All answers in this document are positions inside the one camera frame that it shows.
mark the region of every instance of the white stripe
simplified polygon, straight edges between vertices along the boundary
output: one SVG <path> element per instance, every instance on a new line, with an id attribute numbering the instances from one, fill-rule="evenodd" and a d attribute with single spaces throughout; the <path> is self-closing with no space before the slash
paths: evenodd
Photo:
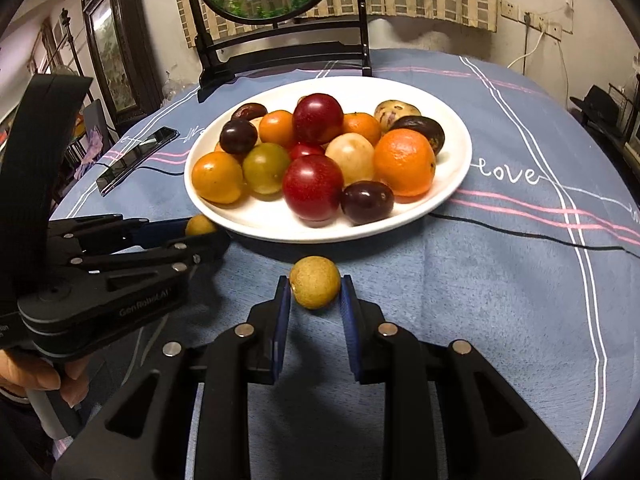
<path id="1" fill-rule="evenodd" d="M 145 350 L 142 352 L 142 357 L 140 358 L 140 366 L 142 366 L 145 363 L 146 356 L 149 354 L 151 347 L 154 345 L 154 343 L 156 342 L 156 339 L 158 339 L 158 336 L 160 335 L 160 333 L 162 332 L 162 329 L 166 325 L 167 319 L 169 319 L 169 314 L 164 314 L 164 316 L 162 316 L 162 319 L 160 320 L 160 323 L 156 327 L 155 332 L 151 336 L 151 339 L 149 339 L 149 341 L 146 343 Z"/>
<path id="2" fill-rule="evenodd" d="M 324 77 L 322 74 L 324 73 L 324 70 L 326 70 L 326 68 L 329 66 L 329 63 L 331 63 L 331 61 L 327 61 L 324 64 L 324 68 L 316 74 L 316 77 L 314 79 L 318 79 L 319 77 Z"/>
<path id="3" fill-rule="evenodd" d="M 540 150 L 540 147 L 535 139 L 535 137 L 533 136 L 533 134 L 529 131 L 529 129 L 522 123 L 522 121 L 520 120 L 520 118 L 516 115 L 516 113 L 511 109 L 511 107 L 507 104 L 507 102 L 504 100 L 504 98 L 502 97 L 500 91 L 498 89 L 495 88 L 495 86 L 491 83 L 491 81 L 489 80 L 489 78 L 486 77 L 486 75 L 473 63 L 471 63 L 468 59 L 463 59 L 462 57 L 460 57 L 460 59 L 462 60 L 462 62 L 467 65 L 484 83 L 485 87 L 487 87 L 489 89 L 489 87 L 487 86 L 487 82 L 489 83 L 489 85 L 491 85 L 491 89 L 490 92 L 492 94 L 492 97 L 494 98 L 494 100 L 500 105 L 500 108 L 502 108 L 502 111 L 505 113 L 505 115 L 507 115 L 508 118 L 510 118 L 511 122 L 513 122 L 516 127 L 518 128 L 518 130 L 520 131 L 520 135 L 522 136 L 523 140 L 525 141 L 526 145 L 527 145 L 527 149 L 529 150 L 529 153 L 531 154 L 533 160 L 535 161 L 536 165 L 538 166 L 538 168 L 540 169 L 540 171 L 546 176 L 546 179 L 549 180 L 549 182 L 554 186 L 554 189 L 556 190 L 556 193 L 558 194 L 558 197 L 560 198 L 560 202 L 562 205 L 563 209 L 566 209 L 566 204 L 564 202 L 564 198 L 562 197 L 562 194 L 559 192 L 560 189 L 560 183 L 558 178 L 555 176 L 554 172 L 551 170 L 551 167 L 549 166 L 548 162 L 546 161 L 542 150 Z M 498 94 L 498 96 L 500 97 L 501 102 L 503 102 L 503 104 L 508 108 L 508 110 L 510 111 L 510 113 L 513 115 L 513 117 L 511 117 L 511 115 L 509 115 L 504 107 L 500 104 L 500 102 L 498 101 L 498 99 L 496 99 L 494 92 L 492 91 L 495 90 Z M 533 151 L 531 150 L 531 147 L 529 145 L 529 143 L 527 142 L 526 137 L 524 136 L 524 133 L 521 129 L 522 126 L 527 133 L 529 134 L 530 139 L 532 140 L 533 144 L 536 147 L 536 151 L 538 152 L 540 159 L 544 162 L 544 165 L 546 166 L 548 172 L 551 174 L 551 176 L 553 177 L 553 180 L 551 180 L 548 176 L 548 174 L 543 170 L 542 166 L 540 165 L 539 161 L 537 160 L 537 158 L 535 157 Z M 569 199 L 569 201 L 572 204 L 573 209 L 576 209 L 574 200 L 571 198 L 571 196 L 566 192 L 566 190 L 562 190 L 564 192 L 564 194 L 567 196 L 567 198 Z M 568 216 L 567 214 L 564 215 L 565 216 L 565 222 L 567 224 L 569 224 L 569 220 L 568 220 Z M 575 221 L 576 224 L 580 225 L 580 217 L 578 214 L 575 214 Z M 572 230 L 568 229 L 569 231 L 569 235 L 572 239 L 572 241 L 575 243 L 575 239 L 574 236 L 572 234 Z M 584 241 L 584 236 L 582 234 L 582 230 L 578 229 L 578 235 L 580 237 L 580 241 L 582 242 L 582 245 L 585 245 L 585 241 Z M 596 369 L 595 369 L 595 393 L 594 393 L 594 401 L 593 401 L 593 408 L 591 410 L 591 418 L 590 418 L 590 422 L 589 422 L 589 427 L 587 430 L 587 435 L 585 436 L 585 441 L 584 444 L 582 446 L 582 450 L 580 452 L 580 458 L 578 459 L 578 465 L 580 465 L 580 462 L 582 461 L 582 458 L 584 456 L 584 451 L 586 449 L 586 446 L 588 444 L 588 440 L 591 436 L 591 429 L 593 427 L 593 420 L 594 420 L 594 416 L 595 416 L 595 412 L 596 412 L 596 407 L 597 407 L 597 403 L 598 403 L 598 394 L 599 394 L 599 380 L 598 380 L 598 366 L 600 363 L 600 357 L 598 355 L 598 351 L 595 345 L 595 341 L 594 341 L 594 337 L 593 337 L 593 327 L 591 325 L 591 313 L 590 313 L 590 308 L 589 308 L 589 294 L 588 294 L 588 286 L 586 283 L 586 276 L 585 276 L 585 272 L 584 272 L 584 264 L 582 262 L 582 258 L 580 257 L 580 253 L 578 251 L 577 248 L 574 248 L 576 251 L 576 255 L 578 256 L 578 261 L 580 263 L 580 270 L 582 271 L 582 280 L 583 280 L 583 285 L 584 285 L 584 291 L 585 291 L 585 300 L 586 300 L 586 306 L 587 306 L 587 313 L 588 313 L 588 325 L 589 325 L 589 332 L 590 332 L 590 336 L 591 336 L 591 345 L 593 347 L 593 351 L 594 354 L 596 356 Z M 600 428 L 602 426 L 602 420 L 604 419 L 604 410 L 606 408 L 606 399 L 607 399 L 607 394 L 606 394 L 606 387 L 607 387 L 607 379 L 606 379 L 606 370 L 607 370 L 607 354 L 604 348 L 604 343 L 602 341 L 602 335 L 600 333 L 600 319 L 598 316 L 598 300 L 597 300 L 597 294 L 596 294 L 596 289 L 595 289 L 595 280 L 593 277 L 593 269 L 591 267 L 591 259 L 590 256 L 588 254 L 588 252 L 586 250 L 584 251 L 584 256 L 586 258 L 587 261 L 587 267 L 589 269 L 589 276 L 590 276 L 590 280 L 591 280 L 591 290 L 592 290 L 592 294 L 593 294 L 593 307 L 594 307 L 594 312 L 596 315 L 596 328 L 598 331 L 598 339 L 599 339 L 599 343 L 600 343 L 600 349 L 602 350 L 602 354 L 604 357 L 604 365 L 603 365 L 603 371 L 602 371 L 602 387 L 603 387 L 603 394 L 602 394 L 602 407 L 600 410 L 600 421 L 598 423 L 598 429 L 596 430 L 596 436 L 594 437 L 594 441 L 593 441 L 593 445 L 591 447 L 591 452 L 590 452 L 590 458 L 588 459 L 588 462 L 585 466 L 584 469 L 584 473 L 583 476 L 586 474 L 587 472 L 587 468 L 589 466 L 589 462 L 591 461 L 591 457 L 593 456 L 593 451 L 595 449 L 596 443 L 597 443 L 597 439 L 598 436 L 600 434 Z"/>
<path id="4" fill-rule="evenodd" d="M 471 164 L 471 166 L 472 166 L 473 168 L 480 168 L 480 165 L 479 165 L 479 164 Z M 540 177 L 541 179 L 543 179 L 543 180 L 546 180 L 546 181 L 548 181 L 548 182 L 551 182 L 551 179 L 550 179 L 549 177 L 542 176 L 542 175 L 539 175 L 539 177 Z M 620 202 L 619 200 L 615 200 L 615 199 L 613 199 L 613 198 L 609 198 L 609 197 L 607 197 L 607 196 L 601 196 L 601 195 L 599 195 L 599 194 L 592 193 L 591 191 L 587 191 L 587 190 L 585 190 L 585 189 L 580 189 L 579 187 L 565 186 L 565 185 L 563 185 L 563 184 L 558 184 L 558 187 L 560 187 L 562 190 L 565 190 L 565 191 L 568 189 L 568 190 L 570 190 L 570 191 L 577 191 L 577 192 L 580 192 L 580 193 L 584 193 L 584 194 L 586 194 L 586 195 L 593 196 L 594 198 L 598 198 L 598 199 L 603 200 L 603 201 L 605 201 L 605 202 L 613 202 L 614 204 L 618 204 L 620 207 L 623 207 L 627 212 L 629 212 L 629 213 L 632 213 L 632 212 L 633 212 L 633 208 L 631 207 L 631 204 L 630 204 L 630 205 L 624 205 L 624 204 L 623 204 L 622 202 Z"/>
<path id="5" fill-rule="evenodd" d="M 541 176 L 540 178 L 543 178 L 544 180 L 549 180 L 547 177 L 544 177 L 544 176 Z M 631 207 L 631 204 L 630 205 L 625 205 L 622 202 L 620 202 L 619 200 L 615 200 L 613 198 L 608 198 L 606 196 L 600 196 L 598 194 L 592 193 L 591 191 L 587 191 L 585 189 L 581 189 L 579 187 L 562 186 L 562 185 L 560 187 L 562 189 L 569 189 L 571 191 L 577 191 L 578 193 L 584 193 L 586 195 L 593 196 L 594 198 L 599 198 L 600 200 L 604 200 L 605 202 L 613 202 L 614 204 L 618 204 L 619 206 L 623 207 L 629 213 L 633 212 L 633 208 Z"/>
<path id="6" fill-rule="evenodd" d="M 138 339 L 136 339 L 136 346 L 133 349 L 133 356 L 131 357 L 129 368 L 127 368 L 127 372 L 124 374 L 124 378 L 122 379 L 120 386 L 124 386 L 124 383 L 129 380 L 129 377 L 133 371 L 133 367 L 136 365 L 136 357 L 138 356 L 138 349 L 140 348 L 140 340 L 142 339 L 142 332 L 144 329 L 145 327 L 142 327 L 140 330 L 138 330 Z"/>
<path id="7" fill-rule="evenodd" d="M 198 92 L 198 88 L 194 88 L 187 95 L 185 95 L 182 99 L 176 101 L 175 103 L 171 103 L 167 108 L 162 110 L 158 115 L 156 115 L 156 117 L 154 117 L 152 120 L 150 120 L 146 124 L 146 126 L 144 126 L 142 128 L 142 130 L 140 130 L 140 133 L 138 133 L 135 137 L 130 137 L 129 141 L 124 145 L 124 147 L 120 150 L 120 152 L 121 153 L 126 153 L 127 150 L 132 147 L 134 142 L 136 142 L 137 140 L 142 140 L 142 137 L 144 135 L 146 135 L 146 133 L 158 122 L 158 120 L 160 120 L 160 118 L 162 118 L 165 115 L 167 115 L 170 111 L 174 110 L 174 108 L 177 108 L 182 103 L 184 103 L 184 102 L 188 101 L 189 99 L 191 99 L 197 92 Z M 114 160 L 112 160 L 110 166 L 112 166 L 116 162 L 116 160 L 118 160 L 118 159 L 119 159 L 119 157 L 114 159 Z M 85 192 L 82 193 L 82 195 L 80 195 L 80 197 L 78 198 L 78 201 L 71 208 L 71 210 L 69 211 L 69 213 L 66 215 L 65 218 L 71 218 L 72 216 L 75 216 L 80 211 L 80 209 L 82 208 L 82 206 L 84 205 L 86 200 L 89 198 L 89 195 L 91 195 L 91 193 L 93 193 L 97 188 L 98 188 L 98 186 L 97 186 L 97 184 L 95 182 L 93 184 L 91 184 L 91 186 L 89 186 L 85 190 Z"/>

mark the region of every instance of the black chair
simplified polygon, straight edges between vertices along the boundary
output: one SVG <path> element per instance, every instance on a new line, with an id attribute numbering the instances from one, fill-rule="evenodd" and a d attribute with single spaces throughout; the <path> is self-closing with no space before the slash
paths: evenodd
<path id="1" fill-rule="evenodd" d="M 109 126 L 107 119 L 104 117 L 104 109 L 102 108 L 102 102 L 100 99 L 96 99 L 90 105 L 86 106 L 82 111 L 84 116 L 84 126 L 87 133 L 93 128 L 98 128 L 98 131 L 102 135 L 102 148 L 101 155 L 108 152 L 113 146 L 114 142 L 109 133 Z"/>
<path id="2" fill-rule="evenodd" d="M 582 126 L 593 123 L 594 127 L 607 137 L 616 140 L 624 137 L 624 133 L 618 129 L 620 107 L 602 88 L 594 85 L 584 99 L 570 99 L 582 111 Z"/>

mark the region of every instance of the black cable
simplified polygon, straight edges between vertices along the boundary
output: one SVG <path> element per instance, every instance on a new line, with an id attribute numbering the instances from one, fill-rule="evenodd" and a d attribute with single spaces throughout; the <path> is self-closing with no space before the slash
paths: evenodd
<path id="1" fill-rule="evenodd" d="M 492 231 L 496 231 L 505 235 L 513 235 L 513 236 L 517 236 L 520 238 L 536 238 L 538 240 L 548 240 L 550 242 L 556 242 L 558 244 L 562 244 L 564 246 L 567 247 L 577 247 L 578 249 L 586 249 L 588 251 L 624 251 L 627 254 L 631 254 L 631 256 L 637 258 L 638 260 L 640 260 L 640 256 L 638 256 L 637 254 L 626 250 L 624 247 L 622 246 L 616 246 L 616 245 L 612 245 L 612 246 L 590 246 L 590 245 L 579 245 L 579 244 L 574 244 L 571 242 L 567 242 L 565 240 L 561 240 L 560 238 L 553 238 L 552 236 L 548 236 L 548 235 L 543 235 L 543 234 L 538 234 L 538 233 L 526 233 L 526 232 L 522 232 L 522 231 L 512 231 L 510 229 L 503 229 L 501 227 L 496 227 L 493 226 L 491 224 L 485 224 L 484 222 L 481 222 L 479 220 L 473 220 L 471 218 L 462 218 L 460 216 L 450 216 L 450 215 L 443 215 L 440 213 L 429 213 L 429 216 L 433 216 L 434 218 L 439 218 L 441 220 L 453 220 L 453 221 L 457 221 L 457 222 L 465 222 L 468 224 L 473 224 L 473 225 L 478 225 L 480 227 L 486 227 L 488 229 L 491 229 Z"/>
<path id="2" fill-rule="evenodd" d="M 107 164 L 105 164 L 103 162 L 96 162 L 95 165 L 96 166 L 104 166 L 105 168 L 110 168 L 110 166 L 108 166 Z M 181 175 L 184 175 L 184 171 L 181 171 L 180 173 L 172 173 L 171 171 L 160 170 L 158 168 L 152 168 L 151 166 L 140 166 L 140 167 L 136 168 L 133 171 L 136 171 L 136 170 L 157 171 L 158 173 L 162 173 L 162 174 L 169 175 L 169 176 L 181 176 Z"/>
<path id="3" fill-rule="evenodd" d="M 527 47 L 529 46 L 529 27 L 531 26 L 531 15 L 528 12 L 524 13 L 524 23 L 526 25 L 524 31 L 524 53 L 527 53 Z M 525 75 L 527 71 L 527 57 L 523 58 L 522 61 L 522 75 Z"/>

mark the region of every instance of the orange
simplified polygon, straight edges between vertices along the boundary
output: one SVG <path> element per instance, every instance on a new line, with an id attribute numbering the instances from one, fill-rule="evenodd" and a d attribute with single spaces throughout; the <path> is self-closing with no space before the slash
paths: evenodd
<path id="1" fill-rule="evenodd" d="M 429 141 L 406 128 L 391 130 L 373 153 L 376 177 L 398 196 L 426 193 L 436 173 L 436 157 Z"/>
<path id="2" fill-rule="evenodd" d="M 364 112 L 354 112 L 345 114 L 342 122 L 342 131 L 345 134 L 360 134 L 367 139 L 372 146 L 375 146 L 382 135 L 380 122 L 373 115 Z"/>
<path id="3" fill-rule="evenodd" d="M 291 148 L 293 137 L 293 115 L 286 110 L 276 110 L 266 114 L 258 126 L 258 135 L 262 142 L 273 142 L 283 148 Z"/>
<path id="4" fill-rule="evenodd" d="M 242 167 L 226 152 L 207 153 L 193 165 L 191 183 L 204 200 L 231 204 L 242 196 Z"/>

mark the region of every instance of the dark purple plum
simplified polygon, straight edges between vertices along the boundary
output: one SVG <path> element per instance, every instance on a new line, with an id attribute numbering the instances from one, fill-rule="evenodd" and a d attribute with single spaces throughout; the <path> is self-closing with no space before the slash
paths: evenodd
<path id="1" fill-rule="evenodd" d="M 391 214 L 394 192 L 381 182 L 361 180 L 344 189 L 340 206 L 354 224 L 377 222 Z"/>
<path id="2" fill-rule="evenodd" d="M 220 132 L 220 147 L 232 155 L 246 155 L 257 140 L 258 130 L 246 119 L 231 119 Z"/>
<path id="3" fill-rule="evenodd" d="M 264 105 L 261 105 L 260 103 L 244 103 L 231 114 L 231 118 L 251 121 L 258 117 L 264 117 L 266 114 L 267 108 L 265 108 Z"/>

